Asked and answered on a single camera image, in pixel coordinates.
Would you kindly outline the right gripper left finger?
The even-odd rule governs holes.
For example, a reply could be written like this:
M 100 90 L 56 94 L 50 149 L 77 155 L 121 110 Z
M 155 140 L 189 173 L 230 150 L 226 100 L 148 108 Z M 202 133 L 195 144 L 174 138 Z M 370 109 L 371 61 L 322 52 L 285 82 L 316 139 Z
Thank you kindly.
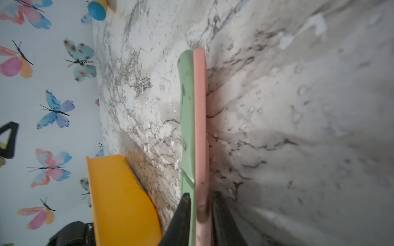
M 188 246 L 191 220 L 191 198 L 184 193 L 158 246 Z

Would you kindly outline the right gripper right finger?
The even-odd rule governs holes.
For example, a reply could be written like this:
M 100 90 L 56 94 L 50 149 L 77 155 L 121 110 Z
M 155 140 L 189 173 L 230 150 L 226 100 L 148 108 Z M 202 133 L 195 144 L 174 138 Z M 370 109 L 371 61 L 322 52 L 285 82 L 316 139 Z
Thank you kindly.
M 237 224 L 219 191 L 212 196 L 212 229 L 214 246 L 247 246 Z

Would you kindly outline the yellow plastic storage tray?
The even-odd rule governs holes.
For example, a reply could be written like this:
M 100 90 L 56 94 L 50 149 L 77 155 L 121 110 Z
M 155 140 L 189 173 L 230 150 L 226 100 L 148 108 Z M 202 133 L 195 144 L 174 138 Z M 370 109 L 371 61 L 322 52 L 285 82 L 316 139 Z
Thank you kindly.
M 127 159 L 87 158 L 96 245 L 157 246 L 162 239 L 155 207 Z

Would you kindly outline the pink sheathed fruit knife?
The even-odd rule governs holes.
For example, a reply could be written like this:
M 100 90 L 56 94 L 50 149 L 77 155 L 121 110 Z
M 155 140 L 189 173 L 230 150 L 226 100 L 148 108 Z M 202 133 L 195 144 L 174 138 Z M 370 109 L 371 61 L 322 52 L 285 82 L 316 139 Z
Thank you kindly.
M 195 80 L 195 198 L 196 245 L 211 245 L 211 213 L 209 198 L 209 144 L 206 127 L 206 93 L 208 75 L 206 54 L 203 48 L 194 50 Z

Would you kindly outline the green sheathed fruit knife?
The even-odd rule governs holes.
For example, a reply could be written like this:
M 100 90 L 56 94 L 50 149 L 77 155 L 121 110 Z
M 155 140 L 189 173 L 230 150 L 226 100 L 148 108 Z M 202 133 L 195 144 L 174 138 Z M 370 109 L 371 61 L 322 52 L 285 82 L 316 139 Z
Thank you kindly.
M 193 51 L 184 51 L 177 63 L 181 99 L 180 128 L 182 137 L 181 194 L 188 193 L 191 199 L 188 244 L 196 244 L 196 200 L 195 200 L 195 82 Z

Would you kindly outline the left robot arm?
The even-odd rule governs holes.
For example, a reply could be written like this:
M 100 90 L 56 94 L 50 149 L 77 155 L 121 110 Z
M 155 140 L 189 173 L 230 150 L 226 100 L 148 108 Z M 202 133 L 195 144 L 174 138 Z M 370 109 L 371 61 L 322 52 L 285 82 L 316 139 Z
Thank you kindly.
M 93 222 L 72 222 L 55 235 L 53 235 L 48 246 L 96 246 Z

